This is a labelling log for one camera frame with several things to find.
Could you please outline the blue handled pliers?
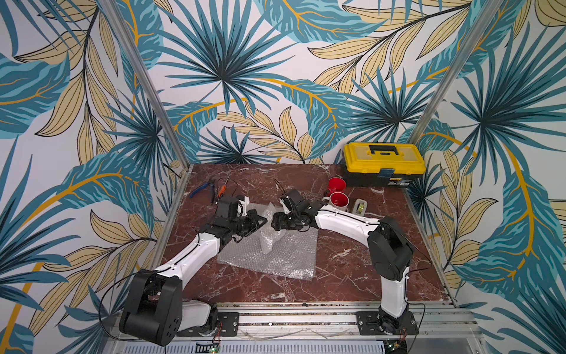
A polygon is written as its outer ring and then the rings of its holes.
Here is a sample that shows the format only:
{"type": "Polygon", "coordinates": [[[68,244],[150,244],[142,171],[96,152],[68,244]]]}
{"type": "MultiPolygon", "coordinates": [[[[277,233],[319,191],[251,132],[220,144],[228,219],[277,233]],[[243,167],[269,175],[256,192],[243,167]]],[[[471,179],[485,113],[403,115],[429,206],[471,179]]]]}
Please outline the blue handled pliers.
{"type": "Polygon", "coordinates": [[[213,178],[210,178],[207,182],[205,182],[204,184],[202,184],[199,187],[196,187],[190,194],[189,194],[189,198],[192,199],[193,197],[195,197],[198,193],[200,193],[201,191],[204,191],[206,189],[210,189],[211,191],[211,197],[212,199],[215,198],[215,180],[213,178]]]}

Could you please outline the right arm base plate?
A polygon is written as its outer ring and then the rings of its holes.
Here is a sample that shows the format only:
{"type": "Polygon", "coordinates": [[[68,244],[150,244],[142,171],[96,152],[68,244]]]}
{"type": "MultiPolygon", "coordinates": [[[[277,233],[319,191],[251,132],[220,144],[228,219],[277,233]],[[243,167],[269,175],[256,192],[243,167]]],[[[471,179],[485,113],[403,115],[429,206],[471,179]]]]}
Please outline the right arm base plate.
{"type": "Polygon", "coordinates": [[[358,311],[355,317],[361,336],[405,336],[419,333],[418,323],[409,310],[405,310],[398,318],[381,310],[358,311]]]}

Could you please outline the left aluminium corner post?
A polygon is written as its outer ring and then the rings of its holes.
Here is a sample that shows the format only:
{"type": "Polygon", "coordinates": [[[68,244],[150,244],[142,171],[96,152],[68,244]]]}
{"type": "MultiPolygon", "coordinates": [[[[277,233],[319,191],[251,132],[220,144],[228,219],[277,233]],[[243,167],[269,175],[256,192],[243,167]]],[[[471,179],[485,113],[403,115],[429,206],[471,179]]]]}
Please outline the left aluminium corner post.
{"type": "Polygon", "coordinates": [[[118,6],[115,1],[102,0],[100,1],[101,8],[105,11],[109,24],[114,30],[114,33],[122,45],[123,50],[132,66],[134,74],[137,75],[141,88],[144,90],[147,99],[153,107],[156,116],[159,119],[160,124],[164,130],[165,136],[169,139],[172,149],[175,155],[178,157],[183,169],[189,171],[191,164],[186,158],[184,149],[178,141],[177,136],[173,130],[173,126],[167,112],[159,98],[159,95],[151,82],[148,70],[141,58],[137,46],[135,45],[134,38],[129,33],[129,29],[126,25],[125,19],[119,11],[118,6]]]}

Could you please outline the clear bubble wrap sheet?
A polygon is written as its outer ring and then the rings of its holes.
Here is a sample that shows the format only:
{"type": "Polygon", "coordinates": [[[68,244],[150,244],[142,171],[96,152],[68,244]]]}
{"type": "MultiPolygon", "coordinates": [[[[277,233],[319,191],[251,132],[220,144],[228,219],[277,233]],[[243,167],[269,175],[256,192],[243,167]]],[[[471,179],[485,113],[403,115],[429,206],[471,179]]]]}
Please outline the clear bubble wrap sheet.
{"type": "Polygon", "coordinates": [[[232,241],[218,255],[219,263],[297,280],[315,274],[318,230],[276,231],[267,223],[240,243],[232,241]]]}

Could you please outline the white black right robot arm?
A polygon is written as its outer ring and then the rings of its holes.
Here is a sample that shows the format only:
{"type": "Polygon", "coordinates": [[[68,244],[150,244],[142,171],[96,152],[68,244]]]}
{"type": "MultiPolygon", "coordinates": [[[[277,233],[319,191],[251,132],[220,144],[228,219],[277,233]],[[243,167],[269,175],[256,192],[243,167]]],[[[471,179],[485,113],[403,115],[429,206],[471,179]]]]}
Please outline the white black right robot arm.
{"type": "Polygon", "coordinates": [[[416,247],[393,218],[355,215],[326,201],[304,199],[296,189],[284,192],[279,200],[283,211],[273,216],[271,226],[275,230],[329,230],[368,248],[371,264],[380,275],[382,291],[378,311],[371,313],[369,320],[363,320],[369,332],[417,335],[419,326],[409,309],[406,289],[416,247]]]}

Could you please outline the white mug red inside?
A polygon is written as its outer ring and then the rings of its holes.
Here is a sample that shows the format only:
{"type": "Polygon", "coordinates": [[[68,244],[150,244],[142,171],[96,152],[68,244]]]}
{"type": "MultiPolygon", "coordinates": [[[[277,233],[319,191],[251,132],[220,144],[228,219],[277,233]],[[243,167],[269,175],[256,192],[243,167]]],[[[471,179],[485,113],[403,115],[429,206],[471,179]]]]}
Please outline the white mug red inside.
{"type": "Polygon", "coordinates": [[[343,192],[331,193],[328,196],[324,196],[322,200],[341,211],[347,211],[350,202],[348,195],[343,192]]]}

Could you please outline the aluminium front frame rail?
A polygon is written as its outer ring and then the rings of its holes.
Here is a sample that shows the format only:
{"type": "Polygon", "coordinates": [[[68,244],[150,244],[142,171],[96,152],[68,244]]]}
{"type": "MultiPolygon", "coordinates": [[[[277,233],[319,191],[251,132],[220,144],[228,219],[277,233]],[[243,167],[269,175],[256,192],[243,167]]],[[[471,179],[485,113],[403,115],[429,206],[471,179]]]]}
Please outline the aluminium front frame rail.
{"type": "Polygon", "coordinates": [[[487,353],[469,309],[412,302],[417,334],[370,327],[377,302],[221,303],[220,337],[177,337],[162,348],[122,335],[105,353],[487,353]]]}

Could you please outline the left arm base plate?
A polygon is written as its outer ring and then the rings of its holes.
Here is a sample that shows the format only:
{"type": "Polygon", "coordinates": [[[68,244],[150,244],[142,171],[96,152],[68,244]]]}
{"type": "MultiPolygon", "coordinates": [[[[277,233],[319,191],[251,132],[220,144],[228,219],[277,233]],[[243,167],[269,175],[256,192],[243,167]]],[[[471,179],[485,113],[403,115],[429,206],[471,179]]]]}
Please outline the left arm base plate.
{"type": "Polygon", "coordinates": [[[207,337],[212,335],[236,337],[240,327],[240,314],[237,312],[221,312],[209,316],[208,322],[200,327],[180,330],[178,337],[207,337]]]}

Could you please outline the right aluminium corner post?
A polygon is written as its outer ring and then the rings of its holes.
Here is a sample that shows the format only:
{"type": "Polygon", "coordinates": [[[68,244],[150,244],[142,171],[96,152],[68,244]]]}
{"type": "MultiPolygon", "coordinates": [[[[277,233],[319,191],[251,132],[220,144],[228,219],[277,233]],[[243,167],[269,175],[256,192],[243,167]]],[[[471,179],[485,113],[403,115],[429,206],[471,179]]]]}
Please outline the right aluminium corner post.
{"type": "Polygon", "coordinates": [[[437,90],[431,97],[430,102],[427,104],[422,116],[414,125],[414,129],[409,137],[410,144],[417,144],[424,130],[433,118],[439,104],[442,102],[447,90],[452,85],[453,81],[458,77],[458,74],[463,69],[465,63],[475,50],[475,46],[481,40],[484,31],[488,28],[492,18],[497,14],[498,9],[503,4],[503,0],[488,1],[485,7],[478,15],[477,21],[471,26],[470,34],[464,39],[462,47],[455,54],[451,65],[447,68],[447,73],[440,81],[437,90]]]}

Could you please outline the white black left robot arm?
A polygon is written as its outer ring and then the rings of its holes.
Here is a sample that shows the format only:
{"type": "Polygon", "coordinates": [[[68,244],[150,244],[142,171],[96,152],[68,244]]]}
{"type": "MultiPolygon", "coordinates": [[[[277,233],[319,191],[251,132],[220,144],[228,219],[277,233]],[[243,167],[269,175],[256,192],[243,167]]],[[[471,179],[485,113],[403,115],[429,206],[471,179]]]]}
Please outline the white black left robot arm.
{"type": "Polygon", "coordinates": [[[241,241],[267,224],[267,218],[248,206],[248,197],[222,197],[188,246],[158,268],[138,272],[130,283],[119,331],[163,347],[180,331],[213,331],[213,306],[198,300],[184,304],[184,288],[231,241],[241,241]]]}

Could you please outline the yellow black plastic toolbox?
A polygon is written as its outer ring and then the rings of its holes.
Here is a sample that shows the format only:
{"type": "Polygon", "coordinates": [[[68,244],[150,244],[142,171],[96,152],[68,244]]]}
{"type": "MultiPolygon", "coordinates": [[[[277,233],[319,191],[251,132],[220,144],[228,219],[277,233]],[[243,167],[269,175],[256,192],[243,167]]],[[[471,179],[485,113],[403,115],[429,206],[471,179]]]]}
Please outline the yellow black plastic toolbox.
{"type": "Polygon", "coordinates": [[[343,157],[343,179],[351,187],[408,187],[426,172],[412,144],[351,142],[343,157]]]}

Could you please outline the aluminium corner post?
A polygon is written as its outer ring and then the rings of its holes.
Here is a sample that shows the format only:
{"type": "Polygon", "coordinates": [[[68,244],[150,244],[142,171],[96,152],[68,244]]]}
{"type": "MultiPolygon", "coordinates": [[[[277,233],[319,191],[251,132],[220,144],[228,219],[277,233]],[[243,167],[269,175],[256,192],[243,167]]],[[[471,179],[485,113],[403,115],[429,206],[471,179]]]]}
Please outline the aluminium corner post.
{"type": "Polygon", "coordinates": [[[114,30],[114,33],[122,45],[123,50],[132,66],[134,74],[137,75],[141,88],[144,90],[147,99],[153,107],[156,116],[159,119],[160,124],[164,130],[165,136],[169,139],[172,149],[175,155],[178,157],[183,169],[189,171],[191,164],[186,158],[184,149],[178,141],[177,136],[173,130],[173,126],[167,112],[159,98],[159,95],[151,82],[148,70],[141,58],[137,46],[135,45],[134,38],[129,33],[129,29],[126,25],[125,19],[119,11],[118,6],[115,1],[102,0],[100,1],[101,8],[105,11],[109,24],[114,30]]]}
{"type": "Polygon", "coordinates": [[[471,26],[470,34],[464,39],[462,47],[455,54],[451,65],[447,68],[447,73],[440,81],[437,90],[431,97],[430,102],[427,104],[422,116],[414,125],[414,129],[409,137],[410,144],[417,144],[424,130],[433,118],[439,104],[442,102],[447,90],[452,85],[453,81],[458,77],[458,74],[463,69],[465,63],[475,50],[475,46],[481,40],[484,31],[488,28],[492,18],[497,14],[498,9],[503,4],[503,0],[488,1],[485,7],[478,15],[477,21],[471,26]]]}

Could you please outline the orange handled screwdriver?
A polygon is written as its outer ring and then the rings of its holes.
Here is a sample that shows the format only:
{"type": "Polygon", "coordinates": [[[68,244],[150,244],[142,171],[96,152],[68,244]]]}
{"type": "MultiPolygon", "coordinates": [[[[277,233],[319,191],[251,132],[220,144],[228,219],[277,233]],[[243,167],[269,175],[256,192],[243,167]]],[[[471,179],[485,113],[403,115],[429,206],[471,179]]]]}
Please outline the orange handled screwdriver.
{"type": "Polygon", "coordinates": [[[217,188],[217,191],[216,191],[216,197],[215,197],[216,203],[218,203],[219,200],[224,196],[229,180],[230,180],[230,177],[221,178],[219,180],[218,188],[217,188]]]}

